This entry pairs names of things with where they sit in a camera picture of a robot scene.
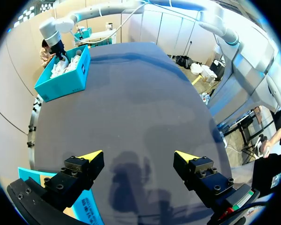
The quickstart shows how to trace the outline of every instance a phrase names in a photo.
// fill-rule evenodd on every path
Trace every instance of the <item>person's hand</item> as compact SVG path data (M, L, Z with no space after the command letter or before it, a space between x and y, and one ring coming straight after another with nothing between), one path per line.
M265 141L261 144L260 152L263 154L263 158L267 158L270 154L270 150L268 151L268 153L266 152L268 147L272 147L272 144L269 141Z

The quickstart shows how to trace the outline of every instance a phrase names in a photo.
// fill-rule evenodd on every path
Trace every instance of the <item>white cable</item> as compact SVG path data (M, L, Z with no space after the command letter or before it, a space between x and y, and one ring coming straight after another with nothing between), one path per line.
M239 151L235 150L234 148L232 148L232 147L230 147L230 146L227 146L227 148L226 148L226 149L232 149L233 151L236 151L238 154L241 154L241 152L239 152Z
M101 6L99 7L99 14L100 14L100 16L102 16L102 13L101 13Z
M78 39L77 37L75 37L75 35L73 34L72 31L70 31L70 33L73 35L73 37L77 40L77 41L80 41L82 43L86 43L86 44L96 44L96 43L99 43L99 42L102 42L102 41L105 41L107 39L109 39L112 35L114 35L128 20L129 18L137 11L139 10L141 7L144 7L144 5L148 4L147 2L142 4L141 6L138 6L128 17L127 19L124 20L124 22L112 33L110 34L108 37L102 39L102 40L99 40L99 41L93 41L93 42L88 42L88 41L81 41L80 39Z
M195 21L198 21L197 19L195 19L195 18L193 18L193 17L191 17L191 16L189 16L189 15L186 15L186 14L183 14L183 13L180 13L180 12L177 12L177 11L174 11L174 10L171 10L171 9L169 9L169 8L165 8L165 7L159 6L159 5L157 5L157 4L153 4L153 5L158 6L158 7L160 7L160 8L163 8L163 9L166 9L166 10L168 10L168 11L171 11L171 12L174 12L174 13L178 13L178 14L184 15L184 16L186 16L186 17L192 18L192 19L195 20Z

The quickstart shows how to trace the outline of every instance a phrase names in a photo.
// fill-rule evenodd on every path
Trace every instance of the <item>teal container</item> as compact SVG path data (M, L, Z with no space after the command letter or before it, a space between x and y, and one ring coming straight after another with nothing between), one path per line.
M50 79L53 65L59 62L59 58L54 56L40 75L34 89L45 102L85 89L90 65L90 53L87 45L67 51L66 57L70 62L77 50L81 50L82 54L75 70Z
M81 40L81 37L82 37L82 39L89 38L91 33L92 33L92 29L91 28L87 28L87 30L81 31L81 32L77 32L74 35L75 35L76 38Z

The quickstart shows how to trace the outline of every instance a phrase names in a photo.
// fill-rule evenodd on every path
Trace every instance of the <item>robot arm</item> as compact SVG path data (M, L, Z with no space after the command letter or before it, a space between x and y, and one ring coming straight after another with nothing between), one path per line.
M238 35L235 31L227 28L222 20L223 8L208 0L152 0L151 4L162 6L173 6L177 8L192 9L200 11L200 26L218 35L229 45L238 42ZM71 12L68 16L55 20L53 17L42 23L39 27L45 41L52 51L59 57L64 54L60 33L70 32L79 21L91 19L104 15L136 14L144 12L145 1L129 1L125 3L105 3L89 6L79 11Z

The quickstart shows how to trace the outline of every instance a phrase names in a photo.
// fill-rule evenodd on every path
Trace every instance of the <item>screw hole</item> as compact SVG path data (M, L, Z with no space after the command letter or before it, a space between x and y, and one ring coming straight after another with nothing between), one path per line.
M58 185L56 186L56 188L57 188L58 190L61 190L61 189L64 188L64 186L63 186L62 184L58 184Z

